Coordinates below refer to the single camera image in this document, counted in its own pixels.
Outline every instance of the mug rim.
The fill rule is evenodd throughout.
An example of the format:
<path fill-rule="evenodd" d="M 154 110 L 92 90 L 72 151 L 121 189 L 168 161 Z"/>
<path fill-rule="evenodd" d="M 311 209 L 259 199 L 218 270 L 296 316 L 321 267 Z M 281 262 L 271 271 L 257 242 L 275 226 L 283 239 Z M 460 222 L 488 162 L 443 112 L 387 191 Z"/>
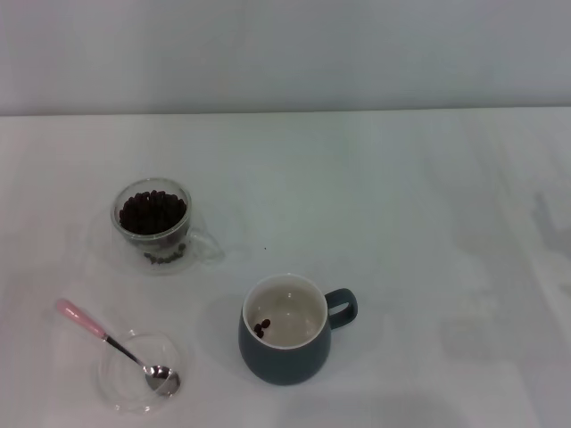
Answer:
<path fill-rule="evenodd" d="M 302 342 L 302 343 L 298 343 L 296 345 L 290 345 L 290 346 L 280 346 L 280 345 L 272 345 L 271 343 L 267 343 L 265 341 L 263 341 L 262 339 L 260 339 L 258 337 L 258 335 L 253 331 L 253 329 L 250 327 L 250 325 L 248 324 L 248 321 L 246 320 L 246 315 L 245 315 L 245 309 L 246 309 L 246 303 L 248 303 L 248 300 L 250 299 L 250 297 L 252 296 L 252 293 L 257 290 L 260 286 L 262 286 L 263 284 L 267 283 L 270 280 L 273 279 L 278 279 L 278 278 L 296 278 L 299 280 L 302 280 L 303 282 L 307 283 L 310 287 L 314 288 L 317 292 L 318 295 L 321 297 L 319 299 L 319 301 L 321 302 L 321 307 L 323 308 L 323 319 L 321 320 L 321 325 L 319 326 L 319 329 L 317 332 L 315 332 L 315 334 L 313 334 L 307 341 Z M 296 274 L 291 274 L 291 273 L 287 273 L 287 274 L 277 274 L 277 275 L 271 275 L 271 276 L 266 276 L 265 278 L 261 279 L 260 281 L 258 281 L 258 283 L 252 287 L 250 289 L 250 291 L 248 291 L 248 293 L 246 294 L 246 296 L 244 297 L 244 303 L 242 304 L 242 321 L 244 322 L 246 329 L 248 330 L 248 332 L 253 336 L 254 339 L 256 339 L 259 343 L 261 343 L 264 346 L 267 346 L 269 348 L 273 348 L 275 350 L 296 350 L 298 348 L 301 348 L 311 342 L 313 342 L 323 331 L 326 323 L 327 323 L 327 319 L 329 317 L 329 312 L 327 309 L 327 301 L 325 299 L 325 294 L 319 289 L 319 287 L 317 287 L 317 285 L 311 281 L 310 279 L 306 278 L 305 276 L 301 276 L 301 275 L 296 275 Z"/>

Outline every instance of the white wall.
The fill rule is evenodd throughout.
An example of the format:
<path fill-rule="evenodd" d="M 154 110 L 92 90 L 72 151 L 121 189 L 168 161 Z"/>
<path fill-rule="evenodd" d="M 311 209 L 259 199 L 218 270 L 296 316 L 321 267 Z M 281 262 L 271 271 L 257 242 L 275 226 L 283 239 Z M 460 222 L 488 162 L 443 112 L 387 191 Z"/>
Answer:
<path fill-rule="evenodd" d="M 571 103 L 569 0 L 0 0 L 0 114 Z"/>

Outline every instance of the glass cup handle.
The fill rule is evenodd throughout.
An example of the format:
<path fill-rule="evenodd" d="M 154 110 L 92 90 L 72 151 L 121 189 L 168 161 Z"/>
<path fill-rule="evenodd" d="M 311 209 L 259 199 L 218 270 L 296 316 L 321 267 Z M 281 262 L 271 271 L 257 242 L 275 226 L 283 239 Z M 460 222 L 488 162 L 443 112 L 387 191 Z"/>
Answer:
<path fill-rule="evenodd" d="M 191 227 L 186 233 L 193 255 L 202 263 L 217 263 L 224 259 L 224 251 L 207 231 Z"/>

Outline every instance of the coffee beans in glass cup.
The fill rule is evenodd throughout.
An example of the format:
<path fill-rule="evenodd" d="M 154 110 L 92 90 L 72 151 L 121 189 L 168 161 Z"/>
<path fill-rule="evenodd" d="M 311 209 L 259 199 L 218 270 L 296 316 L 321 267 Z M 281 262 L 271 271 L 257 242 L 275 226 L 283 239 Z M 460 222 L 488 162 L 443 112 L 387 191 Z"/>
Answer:
<path fill-rule="evenodd" d="M 129 261 L 142 270 L 165 271 L 191 259 L 208 262 L 223 257 L 206 231 L 192 228 L 191 213 L 192 200 L 184 186 L 167 178 L 147 178 L 118 194 L 111 218 L 131 249 L 123 252 Z"/>

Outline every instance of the mug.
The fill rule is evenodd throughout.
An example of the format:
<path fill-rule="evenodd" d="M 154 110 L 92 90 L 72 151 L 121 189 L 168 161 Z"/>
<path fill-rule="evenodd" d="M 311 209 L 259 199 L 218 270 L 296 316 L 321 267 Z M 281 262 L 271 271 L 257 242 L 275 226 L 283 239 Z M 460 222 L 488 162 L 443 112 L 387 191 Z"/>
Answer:
<path fill-rule="evenodd" d="M 334 315 L 330 309 L 347 307 Z M 325 296 L 309 279 L 285 274 L 261 280 L 246 295 L 238 342 L 246 365 L 268 383 L 303 382 L 323 366 L 331 330 L 357 316 L 354 294 L 342 288 Z M 268 321 L 266 328 L 261 328 Z"/>

